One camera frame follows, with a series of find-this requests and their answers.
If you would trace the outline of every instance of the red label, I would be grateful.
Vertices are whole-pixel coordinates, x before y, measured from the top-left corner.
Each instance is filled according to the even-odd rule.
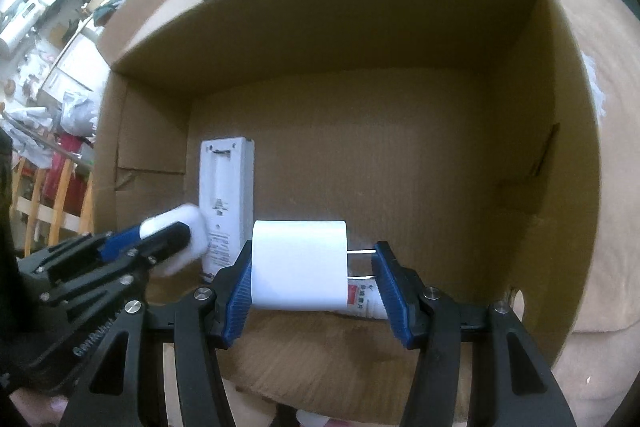
[[[349,289],[349,294],[347,296],[347,304],[355,304],[356,303],[356,295],[358,294],[358,287],[356,285],[350,284],[347,286]]]

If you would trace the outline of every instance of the wooden chair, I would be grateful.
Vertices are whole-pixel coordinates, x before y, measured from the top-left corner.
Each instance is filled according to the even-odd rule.
[[[52,247],[60,241],[60,229],[70,230],[81,234],[84,232],[94,231],[94,175],[89,175],[84,199],[82,200],[82,209],[80,216],[69,214],[64,211],[66,191],[71,180],[74,170],[74,163],[70,159],[65,160],[65,164],[60,174],[56,197],[54,198],[53,207],[40,203],[42,195],[42,186],[47,176],[48,169],[36,169],[33,182],[33,193],[31,200],[18,195],[20,187],[20,178],[24,172],[25,158],[21,158],[16,166],[12,178],[12,216],[14,213],[21,212],[28,216],[26,238],[24,242],[25,257],[31,253],[36,227],[39,222],[50,223],[49,236],[47,237],[48,246]]]

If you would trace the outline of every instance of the white power adapter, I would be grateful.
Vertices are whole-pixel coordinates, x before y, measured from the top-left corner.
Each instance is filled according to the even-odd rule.
[[[236,262],[254,227],[254,142],[244,137],[207,140],[200,147],[200,211],[209,250],[202,272],[212,280]]]

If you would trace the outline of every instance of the blue gripper pad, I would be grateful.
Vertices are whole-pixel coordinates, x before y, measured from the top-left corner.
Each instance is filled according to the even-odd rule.
[[[249,261],[240,278],[238,285],[231,291],[226,303],[226,322],[222,338],[227,346],[242,335],[242,328],[251,307],[251,261]]]
[[[136,225],[108,238],[100,251],[100,257],[105,263],[115,261],[122,250],[138,241],[140,241],[140,226]]]
[[[410,330],[409,306],[402,296],[397,279],[401,275],[398,273],[401,267],[386,242],[376,243],[375,249],[376,254],[371,256],[371,266],[391,330],[406,349],[412,349],[414,335]]]

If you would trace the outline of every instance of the open cardboard box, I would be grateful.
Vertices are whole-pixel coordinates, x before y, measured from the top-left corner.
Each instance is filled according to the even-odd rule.
[[[200,142],[255,141],[255,219],[340,219],[453,298],[521,290],[553,362],[590,266],[598,135],[558,0],[128,0],[98,47],[99,230],[198,201]],[[176,298],[197,267],[149,289]],[[388,324],[252,311],[223,376],[397,423],[415,353]]]

